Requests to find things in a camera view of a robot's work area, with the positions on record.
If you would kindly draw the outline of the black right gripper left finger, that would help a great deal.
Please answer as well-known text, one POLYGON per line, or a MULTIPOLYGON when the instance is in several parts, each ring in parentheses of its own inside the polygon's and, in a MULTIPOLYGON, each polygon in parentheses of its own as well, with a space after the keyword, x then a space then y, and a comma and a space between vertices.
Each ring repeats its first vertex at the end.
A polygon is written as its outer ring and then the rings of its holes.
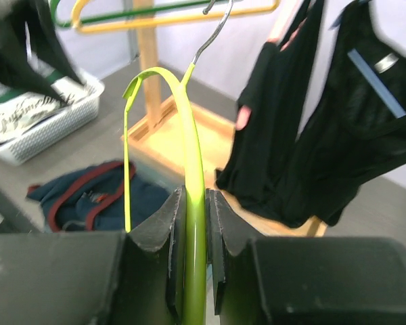
POLYGON ((132 232, 0 234, 0 324, 180 324, 186 198, 132 232))

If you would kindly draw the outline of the green hanger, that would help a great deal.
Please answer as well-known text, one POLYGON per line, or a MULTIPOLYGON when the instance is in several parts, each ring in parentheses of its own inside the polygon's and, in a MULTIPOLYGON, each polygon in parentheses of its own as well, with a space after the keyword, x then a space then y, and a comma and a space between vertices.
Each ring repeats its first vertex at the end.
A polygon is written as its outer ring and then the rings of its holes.
MULTIPOLYGON (((199 5, 205 5, 204 7, 204 14, 207 14, 215 3, 219 3, 219 1, 184 1, 184 2, 177 2, 177 3, 170 3, 159 5, 155 7, 140 7, 139 9, 132 9, 132 10, 125 10, 122 12, 112 12, 109 14, 98 14, 95 16, 88 16, 81 19, 82 24, 92 24, 96 22, 104 22, 109 20, 117 20, 119 18, 133 18, 135 16, 144 16, 155 14, 157 12, 167 12, 167 11, 176 11, 180 9, 187 9, 189 7, 197 7, 199 5)), ((59 20, 57 17, 57 10, 58 5, 60 4, 60 0, 51 0, 48 2, 49 9, 51 13, 51 18, 53 23, 60 27, 60 28, 71 28, 72 22, 71 20, 59 20)))

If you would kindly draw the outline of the navy maroon-trim tank top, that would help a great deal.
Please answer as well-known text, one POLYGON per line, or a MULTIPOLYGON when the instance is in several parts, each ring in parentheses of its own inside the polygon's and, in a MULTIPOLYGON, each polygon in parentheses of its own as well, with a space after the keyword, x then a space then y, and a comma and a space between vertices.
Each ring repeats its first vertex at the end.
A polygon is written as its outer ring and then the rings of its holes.
MULTIPOLYGON (((138 176, 131 162, 129 177, 135 228, 164 204, 169 193, 138 176)), ((111 160, 30 186, 26 197, 40 204, 52 232, 116 231, 125 228, 124 185, 124 163, 111 160)))

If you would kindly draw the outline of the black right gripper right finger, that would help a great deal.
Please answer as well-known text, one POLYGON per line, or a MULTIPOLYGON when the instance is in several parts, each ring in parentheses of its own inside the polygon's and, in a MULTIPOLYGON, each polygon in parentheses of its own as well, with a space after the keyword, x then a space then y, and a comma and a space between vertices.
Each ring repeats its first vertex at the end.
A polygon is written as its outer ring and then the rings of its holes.
POLYGON ((206 192, 222 324, 406 324, 406 248, 382 237, 265 236, 206 192))

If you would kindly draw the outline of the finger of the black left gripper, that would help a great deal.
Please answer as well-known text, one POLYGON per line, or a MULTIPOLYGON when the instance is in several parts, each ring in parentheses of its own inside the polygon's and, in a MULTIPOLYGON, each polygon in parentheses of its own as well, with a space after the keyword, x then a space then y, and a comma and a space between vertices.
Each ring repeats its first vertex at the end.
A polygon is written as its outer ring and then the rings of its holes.
POLYGON ((33 6, 11 6, 6 14, 0 12, 0 84, 46 95, 65 105, 65 99, 28 62, 27 37, 38 58, 33 33, 36 26, 33 6))
POLYGON ((79 85, 84 83, 74 71, 64 48, 62 47, 56 33, 49 5, 46 1, 33 1, 37 26, 33 28, 35 34, 35 49, 38 58, 51 67, 71 78, 79 85))

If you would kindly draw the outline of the neon yellow hanger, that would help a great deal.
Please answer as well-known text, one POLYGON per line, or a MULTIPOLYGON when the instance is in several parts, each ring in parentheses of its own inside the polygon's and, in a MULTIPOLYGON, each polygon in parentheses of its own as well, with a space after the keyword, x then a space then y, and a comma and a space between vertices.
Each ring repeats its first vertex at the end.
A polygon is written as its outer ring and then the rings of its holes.
POLYGON ((186 191, 186 242, 184 271, 184 324, 204 324, 206 319, 206 215, 204 170, 198 131, 187 96, 187 84, 203 51, 217 38, 231 14, 234 1, 229 0, 215 31, 197 50, 183 78, 178 80, 172 72, 152 67, 140 72, 129 83, 124 98, 124 131, 128 131, 128 113, 143 81, 151 76, 161 76, 170 87, 181 121, 184 147, 186 191))

